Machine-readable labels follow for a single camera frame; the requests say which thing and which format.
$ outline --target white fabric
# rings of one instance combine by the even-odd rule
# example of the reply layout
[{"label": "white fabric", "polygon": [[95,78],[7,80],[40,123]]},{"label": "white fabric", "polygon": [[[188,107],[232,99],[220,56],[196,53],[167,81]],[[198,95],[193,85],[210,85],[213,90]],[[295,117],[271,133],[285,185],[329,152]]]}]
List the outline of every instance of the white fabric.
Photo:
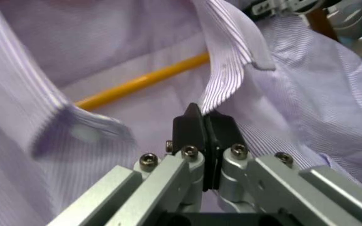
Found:
[{"label": "white fabric", "polygon": [[[163,156],[190,102],[234,117],[254,156],[362,182],[362,61],[298,17],[257,26],[222,0],[1,0],[0,225],[46,224],[115,165]],[[206,49],[210,66],[71,104]]]}]

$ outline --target screw head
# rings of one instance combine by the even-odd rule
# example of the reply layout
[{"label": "screw head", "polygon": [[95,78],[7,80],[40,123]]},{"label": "screw head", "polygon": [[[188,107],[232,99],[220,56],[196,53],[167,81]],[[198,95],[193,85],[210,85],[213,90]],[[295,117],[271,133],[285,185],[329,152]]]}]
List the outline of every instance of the screw head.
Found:
[{"label": "screw head", "polygon": [[285,152],[277,152],[275,157],[278,158],[282,163],[284,163],[289,168],[293,167],[293,157]]},{"label": "screw head", "polygon": [[173,152],[173,141],[172,140],[167,140],[165,142],[165,152],[167,152],[167,153]]},{"label": "screw head", "polygon": [[181,149],[181,156],[188,162],[196,161],[198,158],[198,149],[195,146],[187,145]]},{"label": "screw head", "polygon": [[147,153],[139,158],[140,168],[145,172],[151,172],[158,165],[158,158],[153,153]]},{"label": "screw head", "polygon": [[231,146],[232,156],[237,160],[244,160],[248,156],[247,148],[242,144],[233,144]]}]

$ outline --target yellow pole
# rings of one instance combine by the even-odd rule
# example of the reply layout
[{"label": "yellow pole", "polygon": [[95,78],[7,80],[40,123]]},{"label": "yellow pole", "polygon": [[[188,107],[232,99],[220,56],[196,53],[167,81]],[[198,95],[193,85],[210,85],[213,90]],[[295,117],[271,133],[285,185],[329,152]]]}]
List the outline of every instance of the yellow pole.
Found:
[{"label": "yellow pole", "polygon": [[139,78],[128,81],[117,87],[102,91],[94,96],[87,97],[75,104],[86,111],[91,111],[100,106],[106,105],[114,100],[124,97],[130,93],[153,85],[159,81],[173,77],[174,75],[198,67],[209,62],[209,54],[203,53],[187,60],[178,62],[168,67],[145,74]]}]

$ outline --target silver metal arm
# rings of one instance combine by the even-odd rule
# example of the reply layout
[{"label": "silver metal arm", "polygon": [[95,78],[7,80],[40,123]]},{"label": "silver metal arm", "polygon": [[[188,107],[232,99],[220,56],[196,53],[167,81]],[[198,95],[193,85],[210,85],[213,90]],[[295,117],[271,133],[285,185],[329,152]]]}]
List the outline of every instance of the silver metal arm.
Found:
[{"label": "silver metal arm", "polygon": [[223,153],[218,203],[227,211],[292,214],[303,225],[362,225],[362,188],[327,166],[302,172],[273,156]]},{"label": "silver metal arm", "polygon": [[[254,159],[244,151],[223,153],[218,203],[226,212],[279,213],[305,226],[362,225],[362,188],[349,179],[326,166],[300,172],[287,154]],[[48,225],[155,225],[165,212],[198,212],[204,162],[192,146],[162,161],[144,155],[134,170],[115,167]]]}]

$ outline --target shirt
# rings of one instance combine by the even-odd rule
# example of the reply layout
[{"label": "shirt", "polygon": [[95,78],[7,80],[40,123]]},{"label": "shirt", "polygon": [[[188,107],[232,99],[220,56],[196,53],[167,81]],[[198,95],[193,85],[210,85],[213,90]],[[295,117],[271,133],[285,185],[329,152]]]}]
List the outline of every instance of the shirt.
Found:
[{"label": "shirt", "polygon": [[[190,102],[234,117],[254,157],[362,183],[361,59],[296,16],[255,24],[246,4],[0,0],[0,225],[44,225],[115,165],[162,157]],[[210,65],[93,113],[72,104],[206,49]]]}]

